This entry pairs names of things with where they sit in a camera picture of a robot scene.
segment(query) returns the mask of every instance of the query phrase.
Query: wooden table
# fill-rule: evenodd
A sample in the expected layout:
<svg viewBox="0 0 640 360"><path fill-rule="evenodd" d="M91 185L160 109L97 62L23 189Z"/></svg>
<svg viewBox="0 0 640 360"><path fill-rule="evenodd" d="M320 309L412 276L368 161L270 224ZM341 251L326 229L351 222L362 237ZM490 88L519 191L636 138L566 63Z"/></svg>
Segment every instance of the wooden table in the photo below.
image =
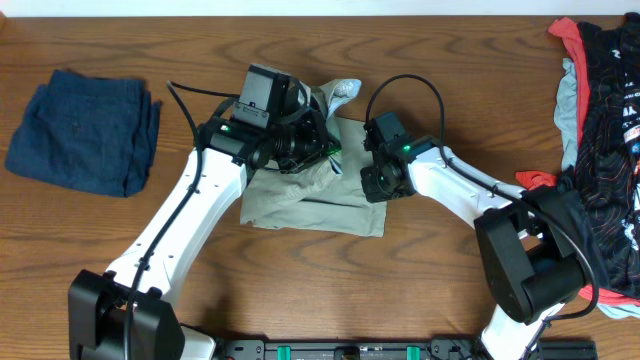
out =
<svg viewBox="0 0 640 360"><path fill-rule="evenodd" d="M604 27L618 17L588 18ZM563 76L550 17L7 19L0 33L0 156L38 84L56 68L148 81L164 101L155 166L140 194L115 199L0 169L0 357L68 355L67 289L82 268L106 269L140 234L182 172L191 134L169 79L239 92L248 64L310 85L358 78L340 114L360 119L374 89L399 73L431 79L458 155L504 181L517 170L559 170L553 124ZM218 99L184 94L199 121ZM374 113L395 110L415 134L437 134L437 104L397 82ZM494 308L474 232L432 200L389 204L383 238L239 224L240 202L204 246L177 309L218 335L271 339L423 339L478 334ZM578 299L567 311L586 305ZM591 338L604 359L640 356L638 320L599 311L558 322L550 337Z"/></svg>

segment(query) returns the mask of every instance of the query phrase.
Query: light blue cloth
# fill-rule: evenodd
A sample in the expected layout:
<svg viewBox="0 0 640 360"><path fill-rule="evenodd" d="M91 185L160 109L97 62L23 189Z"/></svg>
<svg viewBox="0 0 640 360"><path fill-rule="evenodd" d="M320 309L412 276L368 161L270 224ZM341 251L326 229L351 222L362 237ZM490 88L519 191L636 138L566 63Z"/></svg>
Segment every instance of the light blue cloth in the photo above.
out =
<svg viewBox="0 0 640 360"><path fill-rule="evenodd" d="M578 80L571 59L563 59L565 75L558 85L553 122L562 132L562 171L576 165L578 158Z"/></svg>
<svg viewBox="0 0 640 360"><path fill-rule="evenodd" d="M598 304L598 308L605 315L612 319L624 319L629 316L636 317L640 319L640 306L636 305L617 305L617 306L609 306Z"/></svg>

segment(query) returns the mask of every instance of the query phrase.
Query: red cloth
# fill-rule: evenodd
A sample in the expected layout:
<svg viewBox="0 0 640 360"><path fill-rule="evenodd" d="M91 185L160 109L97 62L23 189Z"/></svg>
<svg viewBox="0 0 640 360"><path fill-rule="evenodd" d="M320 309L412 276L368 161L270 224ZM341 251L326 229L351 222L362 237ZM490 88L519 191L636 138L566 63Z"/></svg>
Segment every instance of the red cloth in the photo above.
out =
<svg viewBox="0 0 640 360"><path fill-rule="evenodd" d="M576 66L576 78L578 80L578 148L582 141L582 128L587 118L589 106L589 79L587 78L587 56L584 52L582 37L578 25L569 18L556 20L549 27L549 33L562 38L564 47Z"/></svg>
<svg viewBox="0 0 640 360"><path fill-rule="evenodd" d="M549 173L543 171L519 171L516 173L516 180L525 187L527 190L533 190L538 186L547 185L555 186L557 178ZM593 287L587 285L580 292L580 297L591 300L593 297ZM628 296L618 294L617 292L600 289L600 295L598 296L598 303L603 305L636 305L640 306L640 300L630 298Z"/></svg>

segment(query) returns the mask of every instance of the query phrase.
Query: black garment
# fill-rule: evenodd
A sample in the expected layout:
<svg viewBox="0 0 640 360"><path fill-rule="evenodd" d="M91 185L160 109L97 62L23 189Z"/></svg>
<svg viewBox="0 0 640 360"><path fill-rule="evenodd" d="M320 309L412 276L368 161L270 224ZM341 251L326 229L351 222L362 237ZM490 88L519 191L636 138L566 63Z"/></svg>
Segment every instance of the black garment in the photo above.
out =
<svg viewBox="0 0 640 360"><path fill-rule="evenodd" d="M71 189L131 196L142 190L153 163L159 111L140 80L56 70L27 106L5 166Z"/></svg>
<svg viewBox="0 0 640 360"><path fill-rule="evenodd" d="M591 95L575 185L600 254L593 253L594 244L583 246L591 262L606 270L605 278L596 271L603 287L640 298L640 231L633 230L640 229L633 206L640 154L640 17L628 14L625 25L615 30L589 23L578 28Z"/></svg>

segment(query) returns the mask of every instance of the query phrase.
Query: folded navy cloth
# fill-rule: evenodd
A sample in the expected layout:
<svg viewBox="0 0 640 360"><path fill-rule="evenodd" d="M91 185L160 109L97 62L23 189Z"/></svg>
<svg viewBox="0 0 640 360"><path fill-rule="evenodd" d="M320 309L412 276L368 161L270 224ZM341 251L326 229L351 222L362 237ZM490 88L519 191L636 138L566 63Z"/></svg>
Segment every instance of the folded navy cloth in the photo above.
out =
<svg viewBox="0 0 640 360"><path fill-rule="evenodd" d="M5 167L75 190L131 196L149 176L159 115L141 80L56 70L27 106Z"/></svg>

